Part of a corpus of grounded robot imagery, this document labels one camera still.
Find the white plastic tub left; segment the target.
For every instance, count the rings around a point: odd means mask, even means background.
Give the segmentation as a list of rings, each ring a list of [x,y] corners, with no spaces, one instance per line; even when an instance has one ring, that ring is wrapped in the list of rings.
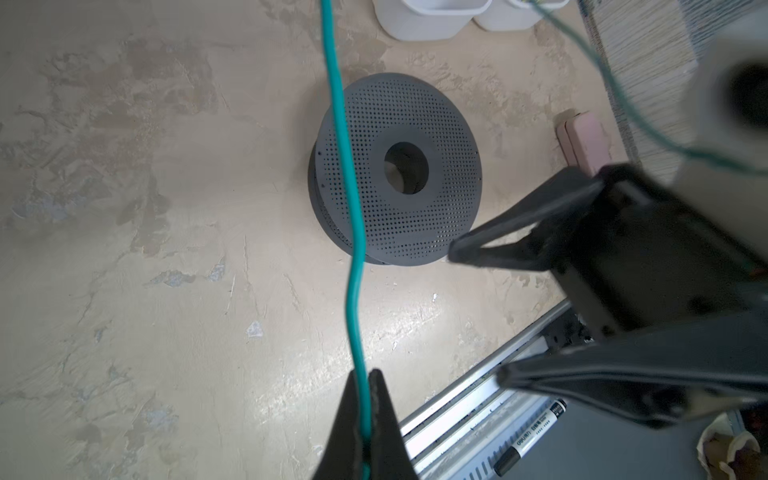
[[[383,30],[400,41],[437,41],[454,37],[491,0],[374,0]]]

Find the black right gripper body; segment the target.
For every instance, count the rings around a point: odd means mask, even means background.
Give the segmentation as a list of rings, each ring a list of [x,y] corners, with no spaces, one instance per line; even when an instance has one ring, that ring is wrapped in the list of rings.
[[[767,300],[767,263],[629,165],[603,168],[553,274],[600,339]]]

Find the black perforated cable spool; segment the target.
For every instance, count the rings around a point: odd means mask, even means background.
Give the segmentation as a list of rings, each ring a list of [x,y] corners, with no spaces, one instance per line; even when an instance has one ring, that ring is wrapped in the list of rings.
[[[344,95],[366,262],[442,259],[471,229],[482,194],[478,147],[464,116],[436,87],[401,73],[361,78]]]

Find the white plastic tub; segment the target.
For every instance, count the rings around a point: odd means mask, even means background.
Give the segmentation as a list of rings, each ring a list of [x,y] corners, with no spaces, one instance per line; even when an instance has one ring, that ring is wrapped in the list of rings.
[[[491,0],[374,0],[383,30],[400,41],[437,41],[454,37]]]
[[[532,7],[534,1],[492,0],[488,8],[473,18],[489,32],[520,31],[532,28],[542,15]]]

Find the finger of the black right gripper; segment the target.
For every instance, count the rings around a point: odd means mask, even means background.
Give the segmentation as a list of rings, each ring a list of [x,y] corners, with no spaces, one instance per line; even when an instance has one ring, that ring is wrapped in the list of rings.
[[[548,395],[653,429],[767,400],[767,314],[748,311],[632,332],[498,370]]]
[[[550,270],[565,256],[605,183],[567,167],[517,204],[454,239],[448,260],[478,268]]]

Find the black marker pen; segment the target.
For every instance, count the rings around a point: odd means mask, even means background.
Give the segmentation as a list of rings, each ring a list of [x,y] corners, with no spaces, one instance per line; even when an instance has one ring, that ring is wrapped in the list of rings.
[[[567,403],[556,399],[544,410],[507,448],[493,465],[495,474],[501,478],[517,464],[566,412]]]

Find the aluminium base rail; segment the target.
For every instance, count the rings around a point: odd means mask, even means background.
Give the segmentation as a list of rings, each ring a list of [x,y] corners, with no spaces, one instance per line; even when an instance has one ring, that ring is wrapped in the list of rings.
[[[562,301],[487,356],[400,423],[413,469],[420,479],[496,479],[494,465],[532,425],[546,432],[555,400],[505,389],[501,367],[545,354],[548,329],[573,313]]]

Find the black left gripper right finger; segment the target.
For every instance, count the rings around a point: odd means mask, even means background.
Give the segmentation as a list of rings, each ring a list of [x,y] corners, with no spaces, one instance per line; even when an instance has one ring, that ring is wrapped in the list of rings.
[[[369,381],[373,407],[373,431],[368,449],[370,478],[418,480],[404,445],[383,372],[374,369]]]

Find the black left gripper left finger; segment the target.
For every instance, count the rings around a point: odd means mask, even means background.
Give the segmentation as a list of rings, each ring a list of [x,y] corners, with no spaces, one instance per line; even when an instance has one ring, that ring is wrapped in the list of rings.
[[[354,372],[350,372],[325,451],[313,480],[361,480],[364,443],[360,429],[360,401]]]

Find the pink flat case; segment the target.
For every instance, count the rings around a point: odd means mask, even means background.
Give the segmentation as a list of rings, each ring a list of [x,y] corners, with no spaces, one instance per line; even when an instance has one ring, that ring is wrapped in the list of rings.
[[[613,163],[608,136],[591,111],[562,112],[555,120],[555,135],[568,166],[594,176]]]

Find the white plastic tub right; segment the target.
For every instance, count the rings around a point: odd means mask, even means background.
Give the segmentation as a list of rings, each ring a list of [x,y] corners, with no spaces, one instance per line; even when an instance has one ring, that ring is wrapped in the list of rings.
[[[534,1],[492,0],[488,8],[473,18],[489,32],[520,31],[532,28],[542,15],[532,7]]]

